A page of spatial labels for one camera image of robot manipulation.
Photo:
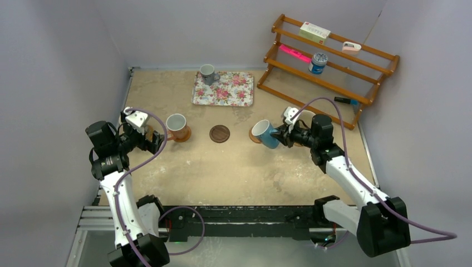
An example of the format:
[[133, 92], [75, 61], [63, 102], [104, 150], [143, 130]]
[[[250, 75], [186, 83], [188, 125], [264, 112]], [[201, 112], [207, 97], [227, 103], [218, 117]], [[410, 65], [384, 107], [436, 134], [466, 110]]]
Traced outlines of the blue mug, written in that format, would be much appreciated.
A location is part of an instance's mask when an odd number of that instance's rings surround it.
[[272, 133], [275, 133], [276, 130], [269, 120], [261, 120], [257, 122], [250, 132], [257, 140], [269, 149], [276, 149], [280, 144], [280, 142], [271, 135]]

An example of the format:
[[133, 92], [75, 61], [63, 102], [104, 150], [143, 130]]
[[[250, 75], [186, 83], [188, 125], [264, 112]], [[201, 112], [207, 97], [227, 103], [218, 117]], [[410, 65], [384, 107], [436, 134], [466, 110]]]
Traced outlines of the light wooden coaster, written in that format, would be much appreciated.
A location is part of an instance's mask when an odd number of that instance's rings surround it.
[[186, 127], [186, 135], [182, 138], [182, 139], [179, 139], [175, 136], [172, 136], [172, 140], [175, 141], [175, 142], [186, 142], [188, 141], [188, 139], [190, 139], [191, 137], [191, 128], [189, 126]]

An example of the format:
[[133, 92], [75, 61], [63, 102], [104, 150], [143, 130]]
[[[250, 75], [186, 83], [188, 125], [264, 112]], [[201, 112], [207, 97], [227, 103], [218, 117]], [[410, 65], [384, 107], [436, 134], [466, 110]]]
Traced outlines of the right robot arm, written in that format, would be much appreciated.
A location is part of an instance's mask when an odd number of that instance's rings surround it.
[[336, 196], [314, 203], [313, 221], [319, 226], [336, 223], [354, 235], [362, 251], [373, 258], [411, 244], [408, 223], [396, 213], [407, 216], [406, 204], [399, 197], [389, 197], [371, 184], [352, 164], [346, 152], [335, 142], [329, 116], [312, 117], [310, 128], [300, 126], [294, 117], [296, 109], [288, 108], [282, 125], [271, 131], [281, 144], [294, 144], [310, 149], [313, 163], [332, 178], [354, 201], [349, 206]]

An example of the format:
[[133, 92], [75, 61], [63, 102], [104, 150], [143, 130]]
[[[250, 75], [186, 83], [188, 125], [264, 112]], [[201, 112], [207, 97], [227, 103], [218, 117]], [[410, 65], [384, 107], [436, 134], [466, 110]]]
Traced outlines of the tall beige mug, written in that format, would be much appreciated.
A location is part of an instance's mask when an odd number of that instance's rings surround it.
[[298, 120], [303, 121], [306, 125], [310, 126], [312, 122], [312, 117], [315, 116], [316, 114], [312, 111], [309, 110], [303, 110], [299, 115], [298, 115]]

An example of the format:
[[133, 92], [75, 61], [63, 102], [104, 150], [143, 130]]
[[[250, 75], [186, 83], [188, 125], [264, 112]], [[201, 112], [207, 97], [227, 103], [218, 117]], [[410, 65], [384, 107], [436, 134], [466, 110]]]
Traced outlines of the pink mug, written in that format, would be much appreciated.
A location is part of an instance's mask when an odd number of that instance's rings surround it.
[[187, 120], [184, 115], [175, 113], [166, 119], [167, 138], [172, 140], [172, 136], [182, 139], [186, 135]]

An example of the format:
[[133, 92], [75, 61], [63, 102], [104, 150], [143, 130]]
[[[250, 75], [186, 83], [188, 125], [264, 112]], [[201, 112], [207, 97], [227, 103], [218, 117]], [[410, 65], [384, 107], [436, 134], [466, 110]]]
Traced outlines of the orange coaster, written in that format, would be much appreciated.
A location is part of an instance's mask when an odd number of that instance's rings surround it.
[[252, 129], [253, 129], [253, 128], [251, 128], [251, 129], [248, 131], [248, 136], [249, 136], [250, 140], [251, 140], [252, 142], [256, 143], [256, 144], [261, 144], [262, 142], [261, 142], [256, 136], [254, 136], [254, 135], [252, 134]]

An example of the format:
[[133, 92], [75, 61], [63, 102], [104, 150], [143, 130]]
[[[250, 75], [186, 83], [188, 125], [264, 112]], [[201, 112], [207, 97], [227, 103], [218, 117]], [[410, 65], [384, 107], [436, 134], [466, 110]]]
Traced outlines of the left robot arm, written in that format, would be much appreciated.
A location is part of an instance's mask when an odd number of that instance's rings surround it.
[[115, 250], [108, 253], [111, 266], [164, 266], [170, 256], [159, 237], [166, 212], [153, 196], [136, 202], [129, 173], [128, 153], [134, 148], [155, 154], [163, 138], [146, 122], [122, 122], [119, 133], [113, 124], [98, 121], [85, 132], [92, 142], [91, 173], [99, 181], [109, 202], [114, 222]]

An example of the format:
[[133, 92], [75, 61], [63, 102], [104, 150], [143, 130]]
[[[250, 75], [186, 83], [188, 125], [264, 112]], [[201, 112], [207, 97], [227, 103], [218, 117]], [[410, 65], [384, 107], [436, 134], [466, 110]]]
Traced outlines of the dark wooden coaster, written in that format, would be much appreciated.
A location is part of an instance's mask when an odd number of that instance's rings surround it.
[[224, 125], [215, 125], [209, 131], [209, 137], [213, 142], [223, 143], [230, 137], [230, 130]]

